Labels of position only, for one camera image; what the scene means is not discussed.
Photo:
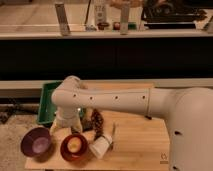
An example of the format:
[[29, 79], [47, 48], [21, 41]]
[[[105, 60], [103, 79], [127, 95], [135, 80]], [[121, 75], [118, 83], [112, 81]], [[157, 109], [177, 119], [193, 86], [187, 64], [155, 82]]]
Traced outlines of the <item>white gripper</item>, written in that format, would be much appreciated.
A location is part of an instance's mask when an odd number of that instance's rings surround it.
[[72, 128], [79, 133], [83, 132], [79, 117], [62, 118], [60, 116], [56, 116], [50, 128], [50, 133], [53, 134], [62, 128]]

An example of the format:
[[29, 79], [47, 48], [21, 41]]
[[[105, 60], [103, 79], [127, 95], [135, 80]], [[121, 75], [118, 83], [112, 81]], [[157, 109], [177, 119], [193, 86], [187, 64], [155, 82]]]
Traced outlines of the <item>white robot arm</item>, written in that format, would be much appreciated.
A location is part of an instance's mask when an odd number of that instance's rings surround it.
[[213, 171], [213, 89], [94, 90], [69, 76], [51, 100], [66, 115], [82, 107], [160, 118], [170, 140], [169, 171]]

